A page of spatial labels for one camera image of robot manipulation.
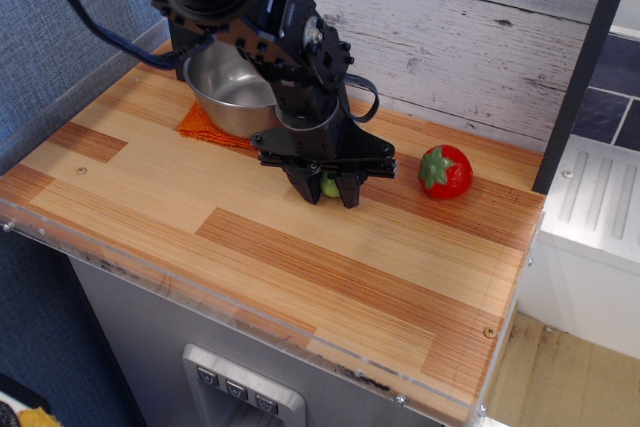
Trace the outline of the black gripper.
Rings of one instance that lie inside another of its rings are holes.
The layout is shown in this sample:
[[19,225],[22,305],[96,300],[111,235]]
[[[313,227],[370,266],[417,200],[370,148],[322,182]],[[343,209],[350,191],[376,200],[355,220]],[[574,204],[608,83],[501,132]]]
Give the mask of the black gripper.
[[[349,100],[344,91],[338,94],[331,115],[324,119],[290,116],[281,109],[277,109],[276,114],[281,125],[254,134],[251,143],[259,150],[264,165],[282,167],[288,161],[295,164],[285,165],[283,171],[307,203],[316,205],[319,202],[319,170],[336,173],[352,167],[371,177],[395,176],[394,146],[366,132],[350,117]],[[341,200],[347,209],[360,203],[364,180],[359,172],[342,172],[336,177]]]

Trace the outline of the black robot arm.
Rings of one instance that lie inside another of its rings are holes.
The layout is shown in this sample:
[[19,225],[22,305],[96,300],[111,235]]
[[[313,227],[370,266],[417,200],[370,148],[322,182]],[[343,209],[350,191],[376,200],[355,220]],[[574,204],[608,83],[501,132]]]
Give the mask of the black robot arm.
[[370,177],[396,172],[392,144],[361,129],[377,113],[351,112],[347,86],[374,92],[349,73],[348,43],[326,24],[314,0],[152,0],[174,24],[231,45],[272,89],[279,126],[256,132],[252,145],[264,166],[281,168],[300,196],[315,204],[321,180],[332,178],[343,205],[358,206]]

